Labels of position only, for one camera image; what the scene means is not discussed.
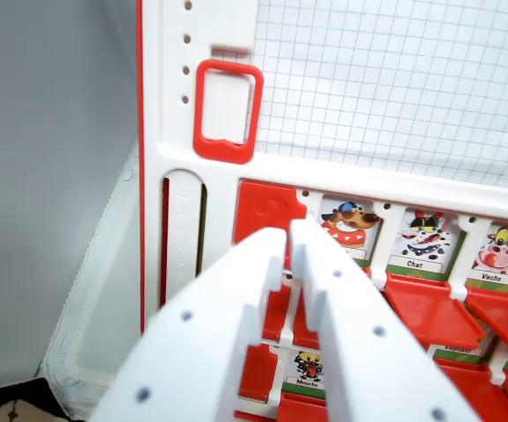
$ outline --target hole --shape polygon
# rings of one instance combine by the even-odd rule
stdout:
[[[436,407],[432,411],[432,416],[436,420],[445,420],[446,419],[446,414],[439,407]]]
[[[205,213],[207,209],[207,188],[201,185],[201,203],[200,203],[200,235],[198,237],[198,254],[195,265],[196,277],[201,273],[203,265],[203,241],[205,238]]]
[[[141,387],[139,391],[137,391],[136,400],[137,403],[143,403],[149,400],[150,390],[147,387]]]
[[[192,319],[192,312],[190,310],[182,312],[182,321],[189,321],[190,319]]]
[[[385,329],[383,327],[381,327],[380,325],[377,325],[376,327],[374,327],[374,334],[377,337],[384,337],[385,336]]]

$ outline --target red tab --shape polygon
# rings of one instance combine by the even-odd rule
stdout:
[[[307,207],[297,201],[297,191],[293,187],[242,182],[238,195],[235,243],[264,227],[283,229],[288,235],[291,221],[305,218],[305,215]],[[287,268],[291,267],[289,249],[287,241]]]

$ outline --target grid paper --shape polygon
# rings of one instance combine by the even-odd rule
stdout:
[[[264,73],[257,151],[508,187],[508,0],[259,0],[213,56]]]

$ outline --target cartoon character with cap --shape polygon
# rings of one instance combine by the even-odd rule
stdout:
[[[322,214],[321,226],[345,248],[360,249],[366,242],[366,230],[379,221],[375,214],[369,214],[355,202],[345,202],[333,209],[332,214]]]

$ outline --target gray wall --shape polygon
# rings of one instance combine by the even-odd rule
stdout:
[[[107,3],[0,0],[0,385],[35,374],[137,136]]]

